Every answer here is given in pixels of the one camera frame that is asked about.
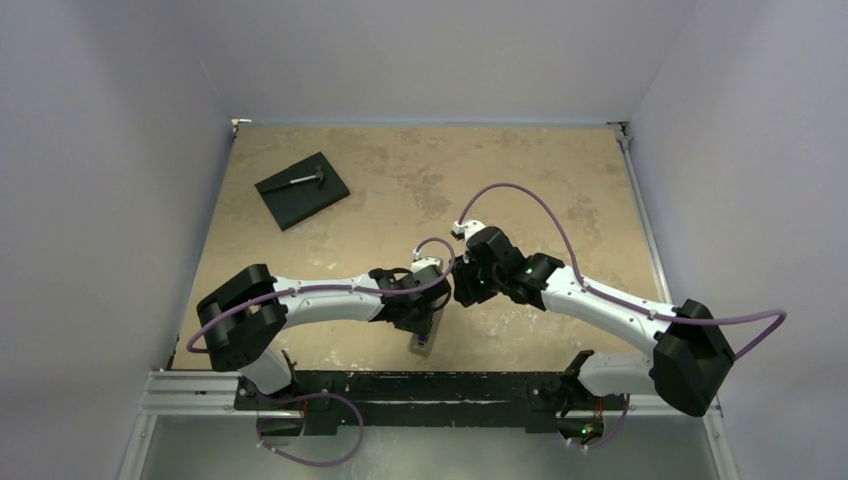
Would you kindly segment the grey remote control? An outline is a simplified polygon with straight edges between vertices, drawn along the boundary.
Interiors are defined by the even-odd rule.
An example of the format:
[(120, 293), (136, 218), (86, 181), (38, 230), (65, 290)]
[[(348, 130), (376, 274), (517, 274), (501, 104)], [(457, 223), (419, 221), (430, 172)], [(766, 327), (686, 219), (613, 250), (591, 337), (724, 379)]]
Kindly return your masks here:
[(443, 310), (432, 315), (432, 323), (426, 334), (413, 334), (408, 344), (408, 351), (421, 357), (429, 357), (435, 344), (436, 334), (441, 324)]

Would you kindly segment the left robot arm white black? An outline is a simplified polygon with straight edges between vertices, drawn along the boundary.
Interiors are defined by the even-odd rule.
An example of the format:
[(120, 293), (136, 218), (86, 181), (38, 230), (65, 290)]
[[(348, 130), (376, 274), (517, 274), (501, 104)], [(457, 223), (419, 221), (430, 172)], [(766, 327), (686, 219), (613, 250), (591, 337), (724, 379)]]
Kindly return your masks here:
[(186, 349), (207, 354), (216, 372), (240, 373), (272, 408), (284, 409), (297, 399), (298, 382), (288, 355), (272, 345), (282, 330), (353, 320), (426, 335), (450, 293), (435, 259), (319, 281), (275, 277), (254, 264), (197, 304), (200, 329)]

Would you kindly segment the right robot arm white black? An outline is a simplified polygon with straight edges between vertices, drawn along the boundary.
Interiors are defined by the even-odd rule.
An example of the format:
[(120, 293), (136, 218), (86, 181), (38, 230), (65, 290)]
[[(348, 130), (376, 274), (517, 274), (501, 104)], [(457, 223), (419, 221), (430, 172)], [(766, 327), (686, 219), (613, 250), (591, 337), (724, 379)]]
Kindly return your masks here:
[(451, 234), (465, 245), (453, 268), (454, 299), (462, 306), (502, 295), (584, 321), (634, 347), (629, 354), (580, 352), (561, 381), (566, 406), (584, 407), (607, 395), (653, 395), (701, 417), (712, 405), (736, 355), (705, 305), (675, 306), (580, 281), (562, 260), (525, 256), (501, 229), (476, 220), (455, 223)]

